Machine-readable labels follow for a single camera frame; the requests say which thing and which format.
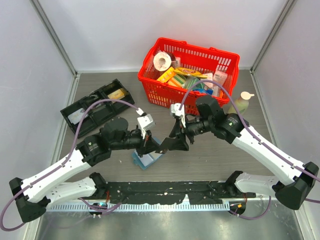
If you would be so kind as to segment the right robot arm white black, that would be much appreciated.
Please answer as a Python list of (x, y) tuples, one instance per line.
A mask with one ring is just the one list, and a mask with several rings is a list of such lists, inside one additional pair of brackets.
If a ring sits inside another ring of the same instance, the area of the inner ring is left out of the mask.
[(211, 96), (198, 98), (196, 108), (199, 116), (188, 121), (182, 104), (170, 106), (175, 125), (169, 137), (162, 142), (163, 149), (188, 151), (186, 140), (193, 144), (195, 136), (211, 132), (218, 139), (247, 152), (273, 173), (272, 176), (263, 176), (235, 171), (225, 186), (230, 197), (257, 193), (275, 197), (291, 210), (301, 207), (316, 182), (319, 167), (315, 163), (303, 163), (285, 154), (238, 114), (224, 113), (218, 101)]

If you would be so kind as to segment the blue leather card holder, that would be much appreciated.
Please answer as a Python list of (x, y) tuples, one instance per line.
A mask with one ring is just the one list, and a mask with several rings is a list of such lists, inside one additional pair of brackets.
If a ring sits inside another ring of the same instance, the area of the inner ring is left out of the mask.
[(131, 154), (133, 163), (136, 166), (140, 167), (142, 170), (146, 170), (148, 167), (154, 164), (162, 156), (163, 156), (162, 154), (156, 153), (155, 151), (145, 154), (142, 157), (138, 156), (136, 150)]

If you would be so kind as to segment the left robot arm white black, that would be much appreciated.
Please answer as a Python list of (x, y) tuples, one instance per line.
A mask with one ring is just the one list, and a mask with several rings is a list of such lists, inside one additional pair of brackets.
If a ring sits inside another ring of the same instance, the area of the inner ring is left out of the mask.
[(107, 182), (97, 172), (77, 182), (66, 181), (111, 157), (112, 151), (134, 149), (139, 156), (154, 152), (159, 144), (150, 129), (155, 122), (150, 114), (137, 118), (138, 125), (128, 130), (128, 121), (117, 117), (108, 121), (99, 133), (87, 136), (72, 149), (71, 154), (42, 172), (9, 182), (15, 204), (23, 223), (42, 216), (48, 208), (64, 201), (81, 197), (102, 199), (107, 193)]

